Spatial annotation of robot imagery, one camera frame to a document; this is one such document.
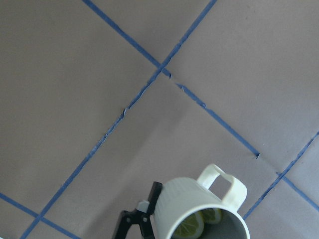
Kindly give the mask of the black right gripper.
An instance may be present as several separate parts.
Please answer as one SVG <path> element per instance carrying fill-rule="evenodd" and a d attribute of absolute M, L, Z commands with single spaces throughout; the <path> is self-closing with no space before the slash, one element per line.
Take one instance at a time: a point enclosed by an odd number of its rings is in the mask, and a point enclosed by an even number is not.
<path fill-rule="evenodd" d="M 147 209 L 147 213 L 139 210 L 121 211 L 116 227 L 114 229 L 114 233 L 112 235 L 113 239 L 125 239 L 132 225 L 139 226 L 143 239 L 155 238 L 150 216 L 154 214 L 158 198 L 162 191 L 162 187 L 162 183 L 156 181 L 153 182 L 148 197 L 149 206 Z"/>

